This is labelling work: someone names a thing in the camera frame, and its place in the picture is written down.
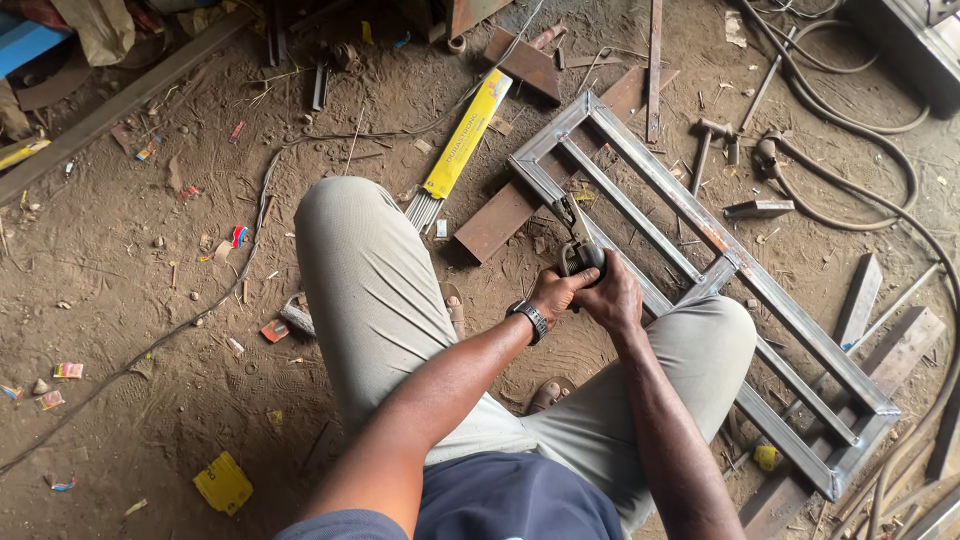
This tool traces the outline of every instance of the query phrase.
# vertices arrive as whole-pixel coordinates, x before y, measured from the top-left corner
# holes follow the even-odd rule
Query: person
[[[608,251],[599,282],[596,268],[543,271],[527,304],[457,342],[429,253],[381,186],[321,180],[295,222],[317,339],[355,437],[276,540],[620,539],[655,509],[671,540],[745,538],[707,443],[756,343],[740,304],[692,300],[643,328],[639,283]],[[619,360],[515,417],[487,389],[550,339],[571,302]]]

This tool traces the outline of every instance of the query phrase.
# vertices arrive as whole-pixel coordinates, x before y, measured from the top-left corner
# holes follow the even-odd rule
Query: khaki pants
[[[456,336],[430,255],[382,187],[357,177],[321,180],[300,202],[296,226],[300,273],[340,417],[347,431],[357,431],[403,378]],[[647,333],[711,440],[753,357],[753,320],[737,302],[714,296],[674,309]],[[526,418],[485,394],[426,464],[487,451],[537,452],[597,486],[633,531],[655,507],[621,372],[615,361]]]

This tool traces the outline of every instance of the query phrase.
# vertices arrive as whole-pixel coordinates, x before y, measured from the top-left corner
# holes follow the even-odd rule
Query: man's left hand
[[[537,276],[537,284],[534,285],[528,302],[540,310],[540,314],[546,319],[547,328],[553,330],[557,317],[573,301],[573,294],[599,277],[600,271],[596,268],[588,268],[569,278],[561,278],[556,271],[548,268]]]

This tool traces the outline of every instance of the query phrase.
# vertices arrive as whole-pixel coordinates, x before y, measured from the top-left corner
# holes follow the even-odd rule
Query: rectangular steel frame
[[[716,259],[704,272],[697,270],[613,181],[569,139],[570,131],[581,124],[590,126],[600,134],[714,252]],[[678,306],[695,298],[717,294],[720,287],[737,276],[810,355],[853,396],[853,402],[859,405],[862,414],[857,422],[848,428],[793,368],[763,338],[757,337],[756,354],[814,416],[824,423],[828,433],[836,439],[839,450],[826,460],[820,459],[747,382],[744,381],[736,397],[737,407],[810,479],[825,498],[832,502],[839,499],[852,475],[866,464],[887,431],[897,422],[900,411],[736,238],[697,202],[592,92],[588,91],[578,97],[508,160],[518,176],[554,211],[555,203],[562,199],[565,193],[540,167],[539,160],[555,148],[559,148],[571,159],[593,185],[690,283],[690,287],[677,303]],[[620,251],[592,220],[587,218],[586,225],[594,241],[601,247]],[[624,256],[623,259],[640,281],[644,307],[651,315],[659,317],[674,307],[629,258]]]

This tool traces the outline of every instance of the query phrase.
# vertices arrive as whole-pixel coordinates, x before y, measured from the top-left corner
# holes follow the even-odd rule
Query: black wristwatch
[[[531,306],[526,300],[517,300],[510,305],[510,307],[507,307],[507,316],[504,318],[509,318],[514,313],[523,313],[534,325],[534,338],[530,341],[529,345],[537,345],[540,343],[540,340],[543,339],[548,331],[546,327],[546,317],[540,313],[540,310]]]

